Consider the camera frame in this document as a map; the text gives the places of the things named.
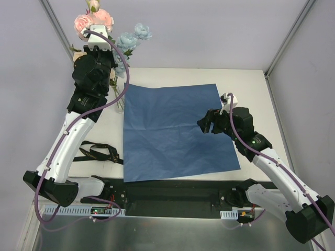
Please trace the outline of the cream rose stem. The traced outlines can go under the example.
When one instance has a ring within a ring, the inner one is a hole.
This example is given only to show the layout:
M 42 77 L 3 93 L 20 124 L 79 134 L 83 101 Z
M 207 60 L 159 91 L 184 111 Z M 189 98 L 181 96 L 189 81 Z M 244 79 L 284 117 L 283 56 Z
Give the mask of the cream rose stem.
M 75 62 L 78 58 L 87 55 L 86 52 L 76 49 L 74 45 L 70 45 L 69 47 L 70 51 L 73 52 L 73 62 Z M 110 80 L 109 80 L 110 86 L 115 86 L 115 70 L 112 68 L 110 72 Z

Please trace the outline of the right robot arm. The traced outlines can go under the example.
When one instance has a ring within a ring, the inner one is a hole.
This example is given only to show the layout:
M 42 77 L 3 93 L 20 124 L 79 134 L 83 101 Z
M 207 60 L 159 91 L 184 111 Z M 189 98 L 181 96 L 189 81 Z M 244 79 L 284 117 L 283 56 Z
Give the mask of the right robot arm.
M 280 195 L 268 191 L 260 183 L 248 179 L 237 187 L 236 202 L 241 206 L 256 204 L 285 223 L 291 236 L 306 243 L 323 231 L 334 231 L 334 201 L 320 196 L 282 163 L 271 143 L 257 133 L 248 108 L 230 112 L 209 109 L 198 120 L 203 133 L 224 133 L 231 137 L 240 154 L 264 172 Z

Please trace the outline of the aluminium frame post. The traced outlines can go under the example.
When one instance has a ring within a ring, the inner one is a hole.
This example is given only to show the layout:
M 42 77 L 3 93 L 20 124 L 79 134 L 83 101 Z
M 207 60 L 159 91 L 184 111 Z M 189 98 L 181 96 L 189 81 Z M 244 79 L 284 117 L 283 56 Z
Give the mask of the aluminium frame post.
M 299 31 L 300 27 L 306 20 L 307 16 L 309 15 L 310 11 L 314 7 L 314 5 L 317 3 L 317 0 L 307 0 L 301 11 L 299 12 L 298 16 L 296 17 L 295 21 L 293 22 L 291 28 L 289 29 L 287 35 L 285 36 L 283 42 L 281 43 L 278 51 L 276 52 L 273 60 L 269 64 L 267 70 L 264 72 L 265 79 L 269 79 L 270 75 L 274 71 L 275 67 L 279 63 L 281 57 L 283 56 L 284 52 L 288 48 L 289 44 Z
M 62 28 L 62 25 L 60 24 L 50 2 L 48 0 L 38 0 L 40 3 L 43 11 L 45 12 L 55 34 L 57 35 L 59 41 L 61 42 L 61 45 L 67 54 L 70 62 L 73 64 L 73 52 L 70 50 L 70 42 Z

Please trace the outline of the blue flower stem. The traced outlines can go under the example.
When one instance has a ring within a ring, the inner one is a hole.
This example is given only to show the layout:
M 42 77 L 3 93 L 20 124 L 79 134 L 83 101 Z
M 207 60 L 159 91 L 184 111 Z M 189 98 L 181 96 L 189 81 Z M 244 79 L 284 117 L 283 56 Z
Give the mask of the blue flower stem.
M 133 55 L 134 50 L 140 45 L 140 42 L 150 40 L 151 38 L 152 32 L 150 28 L 141 23 L 135 25 L 133 33 L 124 32 L 117 38 L 116 46 L 124 55 L 128 66 L 130 57 Z M 115 50 L 113 50 L 113 57 L 117 65 L 114 69 L 114 76 L 124 78 L 126 72 L 125 65 Z

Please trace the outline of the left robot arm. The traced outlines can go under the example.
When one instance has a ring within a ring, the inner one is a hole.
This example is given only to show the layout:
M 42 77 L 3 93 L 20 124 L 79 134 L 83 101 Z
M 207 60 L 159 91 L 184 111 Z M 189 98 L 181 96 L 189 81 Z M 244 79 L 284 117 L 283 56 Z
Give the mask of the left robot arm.
M 84 46 L 84 52 L 74 62 L 75 90 L 63 127 L 43 162 L 35 171 L 28 170 L 23 176 L 23 181 L 34 192 L 62 207 L 83 198 L 87 187 L 91 188 L 98 203 L 106 203 L 111 193 L 97 178 L 83 181 L 68 178 L 80 145 L 102 113 L 97 108 L 107 103 L 110 73 L 116 65 L 111 50 Z

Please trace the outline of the blue wrapping paper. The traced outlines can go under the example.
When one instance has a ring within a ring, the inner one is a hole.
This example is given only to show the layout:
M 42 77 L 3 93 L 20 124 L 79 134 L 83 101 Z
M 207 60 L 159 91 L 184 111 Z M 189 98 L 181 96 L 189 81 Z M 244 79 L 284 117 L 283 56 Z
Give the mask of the blue wrapping paper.
M 124 181 L 147 181 L 239 170 L 223 133 L 197 125 L 220 108 L 215 84 L 147 88 L 129 85 L 124 109 Z

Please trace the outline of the pale pink rose stem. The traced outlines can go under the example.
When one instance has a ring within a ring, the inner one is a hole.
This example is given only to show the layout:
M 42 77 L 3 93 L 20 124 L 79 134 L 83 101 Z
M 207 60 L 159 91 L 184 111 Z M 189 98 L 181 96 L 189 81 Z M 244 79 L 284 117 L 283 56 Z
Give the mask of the pale pink rose stem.
M 112 32 L 114 19 L 109 12 L 101 8 L 100 1 L 86 1 L 86 14 L 78 15 L 74 21 L 76 34 L 82 41 L 87 41 L 83 31 L 90 29 L 91 25 L 104 25 L 108 33 Z

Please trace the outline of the clear glass vase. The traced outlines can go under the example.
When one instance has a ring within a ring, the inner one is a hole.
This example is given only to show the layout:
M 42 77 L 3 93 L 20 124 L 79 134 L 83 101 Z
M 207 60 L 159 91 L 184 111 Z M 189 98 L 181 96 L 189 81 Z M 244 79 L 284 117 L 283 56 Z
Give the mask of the clear glass vase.
M 119 87 L 117 85 L 112 85 L 111 88 L 114 91 L 115 98 L 119 97 L 121 94 Z M 125 100 L 124 97 L 121 97 L 116 102 L 116 109 L 119 113 L 124 113 L 124 108 L 125 108 Z

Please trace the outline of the black printed ribbon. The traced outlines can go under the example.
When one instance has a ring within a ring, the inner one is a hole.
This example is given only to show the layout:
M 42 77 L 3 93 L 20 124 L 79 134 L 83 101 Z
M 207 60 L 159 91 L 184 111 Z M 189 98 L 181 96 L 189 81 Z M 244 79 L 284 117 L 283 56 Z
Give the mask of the black printed ribbon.
M 96 151 L 96 149 L 105 149 L 108 154 Z M 120 165 L 124 164 L 124 160 L 120 158 L 117 149 L 109 144 L 94 143 L 90 141 L 83 141 L 79 148 L 83 156 L 78 156 L 73 159 L 74 162 L 83 161 L 111 161 Z

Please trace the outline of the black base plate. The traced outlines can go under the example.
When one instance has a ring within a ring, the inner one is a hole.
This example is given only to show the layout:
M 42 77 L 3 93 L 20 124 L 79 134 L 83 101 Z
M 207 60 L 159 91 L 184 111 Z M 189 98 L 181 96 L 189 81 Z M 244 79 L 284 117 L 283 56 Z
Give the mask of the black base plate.
M 103 181 L 105 188 L 98 198 L 117 203 L 127 216 L 218 219 L 221 211 L 253 207 L 238 189 L 239 181 Z

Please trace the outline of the left aluminium frame post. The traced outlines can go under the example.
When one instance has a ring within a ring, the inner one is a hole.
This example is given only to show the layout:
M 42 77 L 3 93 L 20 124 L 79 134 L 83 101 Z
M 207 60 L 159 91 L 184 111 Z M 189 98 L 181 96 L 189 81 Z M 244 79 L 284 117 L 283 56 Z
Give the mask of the left aluminium frame post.
M 45 12 L 55 34 L 57 35 L 59 41 L 61 42 L 61 45 L 67 54 L 70 62 L 73 64 L 73 52 L 70 50 L 70 42 L 62 28 L 62 25 L 60 24 L 50 2 L 48 0 L 38 0 L 40 3 L 43 11 Z

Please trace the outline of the right aluminium frame post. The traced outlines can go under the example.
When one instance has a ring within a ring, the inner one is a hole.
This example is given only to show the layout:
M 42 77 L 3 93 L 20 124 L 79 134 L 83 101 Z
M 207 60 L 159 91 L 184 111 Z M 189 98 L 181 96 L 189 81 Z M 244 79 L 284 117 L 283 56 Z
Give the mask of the right aluminium frame post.
M 274 71 L 275 67 L 279 63 L 281 57 L 283 56 L 284 52 L 288 48 L 289 44 L 299 31 L 300 27 L 306 20 L 307 16 L 309 15 L 310 11 L 314 7 L 314 5 L 317 3 L 317 0 L 307 0 L 301 11 L 299 12 L 298 16 L 296 17 L 295 21 L 293 22 L 291 28 L 289 29 L 287 35 L 285 36 L 283 42 L 281 43 L 278 51 L 276 52 L 273 60 L 269 64 L 267 70 L 264 72 L 265 79 L 269 79 L 270 75 Z

